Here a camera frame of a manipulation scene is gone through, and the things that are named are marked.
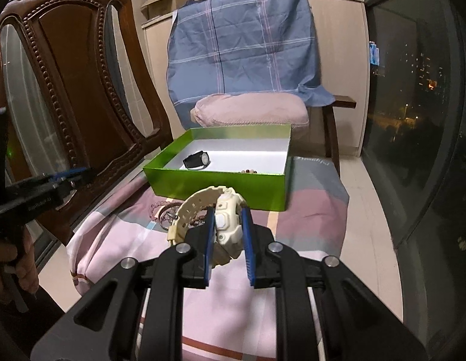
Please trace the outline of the person's left hand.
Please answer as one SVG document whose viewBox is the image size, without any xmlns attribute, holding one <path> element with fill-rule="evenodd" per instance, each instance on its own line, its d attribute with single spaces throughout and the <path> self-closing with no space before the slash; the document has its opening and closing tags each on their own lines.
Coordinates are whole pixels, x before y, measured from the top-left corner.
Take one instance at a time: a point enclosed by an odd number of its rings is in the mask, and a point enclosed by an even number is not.
<svg viewBox="0 0 466 361">
<path fill-rule="evenodd" d="M 23 254 L 17 258 L 18 250 L 14 245 L 0 243 L 0 265 L 11 267 L 23 291 L 35 294 L 39 289 L 39 277 L 35 263 L 35 250 L 32 237 L 27 228 L 23 228 Z M 5 288 L 0 273 L 0 302 L 9 303 L 12 294 Z"/>
</svg>

